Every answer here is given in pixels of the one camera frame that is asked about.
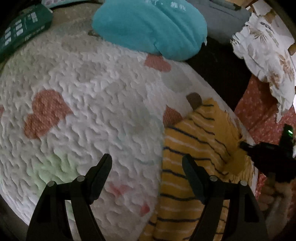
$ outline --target screw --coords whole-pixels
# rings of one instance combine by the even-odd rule
[[[85,179],[85,177],[84,177],[84,176],[79,176],[79,177],[77,178],[77,181],[79,181],[79,182],[83,182],[83,181],[84,181],[84,179]]]
[[[212,181],[212,182],[217,182],[218,181],[218,177],[216,177],[216,176],[210,176],[210,180]]]
[[[54,184],[55,184],[55,182],[54,182],[54,181],[50,181],[50,182],[48,182],[48,184],[47,184],[47,185],[48,185],[49,187],[52,187]]]
[[[240,181],[240,184],[243,185],[243,186],[248,185],[248,183],[247,183],[245,180],[241,180],[241,181]]]

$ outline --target bed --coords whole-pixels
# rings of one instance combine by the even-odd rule
[[[212,97],[238,122],[186,63],[91,36],[99,6],[56,9],[51,28],[3,66],[0,194],[29,224],[49,181],[70,182],[109,153],[113,167],[91,209],[106,240],[136,241],[157,203],[165,122],[180,121],[198,96]],[[77,240],[71,205],[66,206]]]

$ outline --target dark floor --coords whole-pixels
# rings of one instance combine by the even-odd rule
[[[28,226],[12,211],[0,196],[0,240],[25,241]]]
[[[197,55],[186,61],[234,111],[247,89],[251,72],[244,60],[239,59],[233,48],[219,44],[207,37]]]

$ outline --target brown patch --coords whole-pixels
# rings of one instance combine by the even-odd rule
[[[186,96],[186,99],[188,100],[193,110],[196,110],[198,107],[202,105],[202,98],[198,93],[190,93]]]
[[[183,119],[182,115],[173,108],[166,106],[163,114],[163,125],[168,127],[179,123]]]
[[[5,111],[4,106],[0,105],[0,118],[2,117],[4,111]]]
[[[164,61],[162,56],[148,54],[144,63],[144,66],[156,69],[161,72],[170,72],[171,65]]]
[[[256,11],[253,5],[250,6],[249,12],[253,12],[254,14],[256,14]]]
[[[288,48],[288,52],[289,52],[290,56],[295,54],[295,52],[296,52],[296,43],[290,45],[290,47]]]
[[[96,32],[94,32],[93,30],[90,30],[88,33],[87,33],[89,36],[94,36],[94,37],[100,37],[100,35],[98,35]]]
[[[271,10],[270,10],[267,14],[265,14],[263,17],[265,18],[265,20],[266,20],[269,24],[271,24],[272,21],[276,18],[276,12],[275,12],[273,9],[271,9]]]
[[[73,112],[67,106],[60,93],[55,90],[42,90],[36,94],[32,103],[33,114],[25,122],[24,132],[29,139],[45,135],[66,115]]]

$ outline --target yellow striped cloth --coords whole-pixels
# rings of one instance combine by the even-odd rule
[[[248,157],[239,176],[224,171],[238,149],[241,134],[229,115],[209,99],[187,118],[165,129],[160,197],[155,211],[139,241],[189,240],[204,205],[196,200],[182,169],[182,157],[191,154],[199,166],[223,181],[251,185],[253,168]],[[220,240],[225,227],[229,202],[224,201],[214,240]]]

